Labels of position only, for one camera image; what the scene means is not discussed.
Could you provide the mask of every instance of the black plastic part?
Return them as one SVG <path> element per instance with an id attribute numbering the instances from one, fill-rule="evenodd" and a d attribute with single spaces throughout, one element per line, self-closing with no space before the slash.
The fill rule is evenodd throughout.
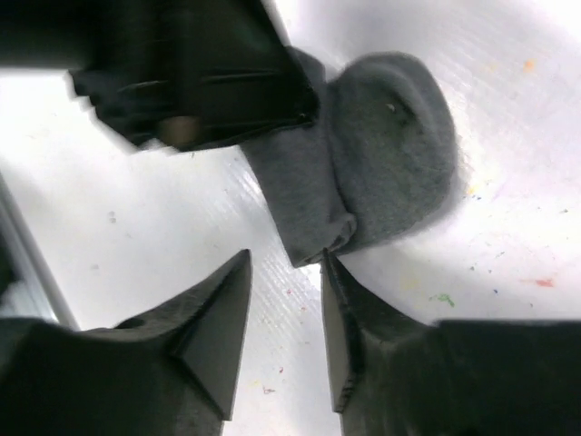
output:
<path id="1" fill-rule="evenodd" d="M 0 320 L 0 433 L 218 436 L 223 413 L 216 405 L 231 405 L 234 396 L 250 288 L 245 251 L 115 329 L 71 332 L 37 320 Z M 221 331 L 212 313 L 223 312 L 223 304 L 229 318 Z M 194 342 L 213 337 L 228 349 L 190 356 L 226 378 L 219 389 L 172 357 L 176 343 L 188 348 L 192 331 Z"/>
<path id="2" fill-rule="evenodd" d="M 2 0 L 0 66 L 81 68 L 101 41 L 108 0 Z"/>
<path id="3" fill-rule="evenodd" d="M 135 145 L 161 122 L 197 126 L 182 151 L 238 144 L 315 120 L 318 99 L 260 0 L 121 0 L 108 40 L 72 74 L 99 119 Z"/>
<path id="4" fill-rule="evenodd" d="M 345 436 L 581 434 L 580 322 L 425 326 L 328 253 L 322 291 Z"/>

